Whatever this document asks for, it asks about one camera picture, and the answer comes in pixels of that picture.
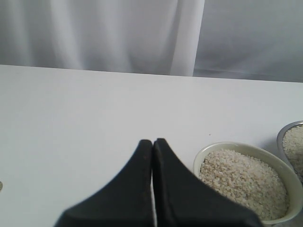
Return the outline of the silver-padded left gripper left finger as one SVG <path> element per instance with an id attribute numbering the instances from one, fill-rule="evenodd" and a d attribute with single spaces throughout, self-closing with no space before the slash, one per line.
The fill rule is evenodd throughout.
<path id="1" fill-rule="evenodd" d="M 65 210 L 57 227 L 152 227 L 152 142 L 141 140 L 123 169 L 101 190 Z"/>

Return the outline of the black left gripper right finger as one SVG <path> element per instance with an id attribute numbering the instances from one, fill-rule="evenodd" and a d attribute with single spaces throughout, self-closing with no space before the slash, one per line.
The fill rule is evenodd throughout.
<path id="1" fill-rule="evenodd" d="M 160 227 L 259 227 L 257 215 L 211 189 L 179 160 L 165 139 L 153 145 L 152 182 Z"/>

